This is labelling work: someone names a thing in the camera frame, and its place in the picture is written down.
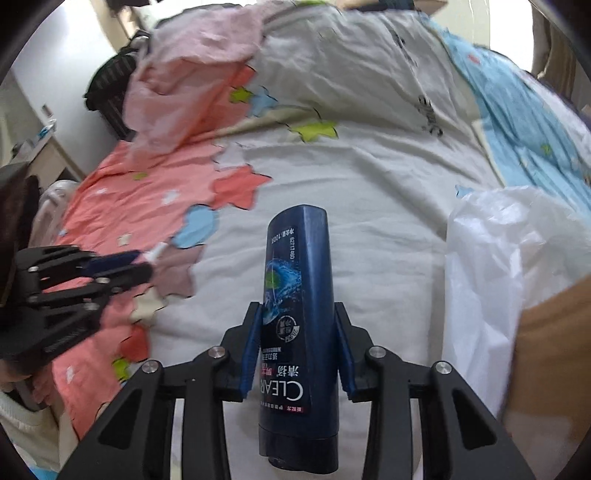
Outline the dark patterned pillow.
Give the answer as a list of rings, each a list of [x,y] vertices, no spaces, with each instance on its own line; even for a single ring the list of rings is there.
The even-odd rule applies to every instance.
[[[447,0],[338,0],[335,6],[344,10],[377,12],[385,10],[419,11],[433,15],[448,5]]]

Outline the cartoon star bed sheet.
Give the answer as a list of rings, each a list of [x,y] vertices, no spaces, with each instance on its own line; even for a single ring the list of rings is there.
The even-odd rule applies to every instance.
[[[64,455],[145,359],[192,359],[263,299],[266,229],[288,207],[325,209],[335,298],[419,364],[443,358],[447,228],[463,194],[535,187],[590,219],[585,123],[420,13],[287,3],[246,68],[221,128],[140,170],[121,141],[69,203],[59,245],[168,247],[153,280],[55,360]]]

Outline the white side cabinet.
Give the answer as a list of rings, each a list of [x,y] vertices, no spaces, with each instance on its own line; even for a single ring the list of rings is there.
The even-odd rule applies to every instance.
[[[16,144],[12,149],[6,145],[3,148],[1,166],[26,165],[29,174],[37,177],[42,190],[60,180],[81,182],[85,177],[58,143],[55,122],[45,125],[33,139]]]

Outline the beige curtain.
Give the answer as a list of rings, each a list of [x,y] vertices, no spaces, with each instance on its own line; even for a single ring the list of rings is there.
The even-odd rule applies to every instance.
[[[581,90],[584,71],[565,36],[535,7],[532,7],[532,31],[531,74],[581,110],[585,105]]]

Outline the brown cardboard box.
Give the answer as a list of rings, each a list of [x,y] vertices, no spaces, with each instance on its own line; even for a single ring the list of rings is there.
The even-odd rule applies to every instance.
[[[503,424],[537,479],[554,479],[590,429],[590,279],[523,311]]]

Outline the pink crumpled sheet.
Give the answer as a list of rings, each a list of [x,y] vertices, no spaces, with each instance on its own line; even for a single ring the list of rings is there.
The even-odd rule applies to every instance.
[[[283,1],[197,9],[155,31],[131,76],[123,119],[135,136],[127,165],[155,164],[231,118],[228,94],[249,81],[246,63],[259,52],[263,27]]]

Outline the clear plastic bag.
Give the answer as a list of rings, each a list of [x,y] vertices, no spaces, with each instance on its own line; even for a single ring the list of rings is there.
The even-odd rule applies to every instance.
[[[58,180],[43,191],[32,224],[29,247],[50,246],[58,238],[63,231],[63,217],[78,186],[79,183],[72,180]]]

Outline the dark blue shampoo bottle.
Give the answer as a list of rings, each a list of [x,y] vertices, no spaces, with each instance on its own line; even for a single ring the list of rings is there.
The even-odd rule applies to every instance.
[[[259,453],[276,468],[339,468],[336,341],[328,214],[290,207],[267,229],[260,330]]]

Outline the black striped bag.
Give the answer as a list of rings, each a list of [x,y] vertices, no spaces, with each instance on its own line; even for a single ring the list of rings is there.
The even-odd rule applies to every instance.
[[[84,95],[86,109],[98,112],[119,140],[125,140],[131,132],[123,120],[124,99],[140,50],[149,39],[147,32],[137,31],[95,72]]]

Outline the pink cream tube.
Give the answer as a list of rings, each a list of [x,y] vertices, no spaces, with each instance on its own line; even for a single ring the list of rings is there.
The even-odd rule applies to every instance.
[[[168,247],[168,244],[166,242],[158,242],[151,249],[144,251],[142,253],[142,258],[151,264],[155,264],[157,262],[158,258],[160,257],[160,255],[162,254],[162,252],[167,247]]]

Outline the white plastic bag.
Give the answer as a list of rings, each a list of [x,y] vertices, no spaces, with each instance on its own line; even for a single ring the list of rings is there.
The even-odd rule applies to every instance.
[[[443,358],[505,403],[522,312],[590,273],[590,219],[535,187],[463,194],[448,220]]]

